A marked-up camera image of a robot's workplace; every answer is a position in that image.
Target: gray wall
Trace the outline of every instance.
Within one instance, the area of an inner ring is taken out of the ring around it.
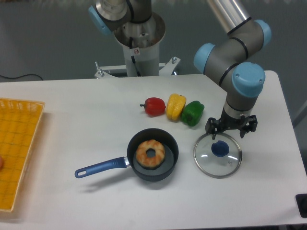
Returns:
[[[113,36],[102,36],[87,13],[93,0],[28,0],[0,3],[0,75],[36,73],[45,80],[92,78],[94,61],[100,66],[123,65],[121,47]],[[290,116],[307,100],[307,0],[244,0],[254,19],[272,29],[272,41],[250,58],[278,73]],[[198,48],[220,44],[226,34],[206,0],[153,0],[163,17],[166,35],[160,61],[181,58],[180,74],[198,73],[193,58]],[[37,80],[35,77],[19,81]],[[295,129],[307,164],[305,118]]]

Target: yellow bell pepper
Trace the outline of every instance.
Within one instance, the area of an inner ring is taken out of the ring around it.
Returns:
[[[179,95],[177,93],[173,93],[169,96],[167,107],[166,107],[166,116],[170,120],[178,120],[185,104],[186,97]]]

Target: bell pepper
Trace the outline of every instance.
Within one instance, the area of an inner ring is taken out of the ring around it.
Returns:
[[[182,109],[186,104],[186,97],[179,95],[177,93],[173,93],[169,96],[167,107],[166,107],[166,116],[170,120],[178,120]]]
[[[150,116],[160,116],[165,112],[165,103],[162,99],[157,97],[150,97],[146,99],[144,104],[140,104],[144,107],[145,113]]]
[[[204,108],[205,106],[199,101],[193,101],[187,104],[181,114],[182,122],[191,127],[196,126],[201,119]]]

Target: blue joint cap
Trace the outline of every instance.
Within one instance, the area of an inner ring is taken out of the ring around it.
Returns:
[[[264,81],[263,68],[250,62],[241,63],[232,74],[234,88],[245,97],[257,97],[262,91]]]
[[[112,33],[112,31],[110,31],[110,29],[106,26],[104,21],[99,17],[98,13],[96,12],[93,6],[88,8],[88,13],[90,15],[90,18],[94,22],[95,26],[101,33],[103,33],[104,35],[109,35]]]
[[[217,157],[224,157],[229,153],[229,146],[226,142],[219,140],[211,145],[211,151]]]
[[[267,45],[272,39],[272,31],[268,24],[266,24],[263,20],[255,20],[254,22],[258,23],[263,31],[263,46]]]
[[[213,47],[215,45],[206,43],[199,48],[194,56],[194,66],[203,74],[205,74],[206,63]]]

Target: red bell pepper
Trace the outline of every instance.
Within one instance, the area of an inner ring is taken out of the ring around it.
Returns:
[[[149,116],[160,116],[165,112],[165,103],[162,99],[157,97],[148,98],[144,104],[140,104],[140,106],[145,108],[145,113]]]

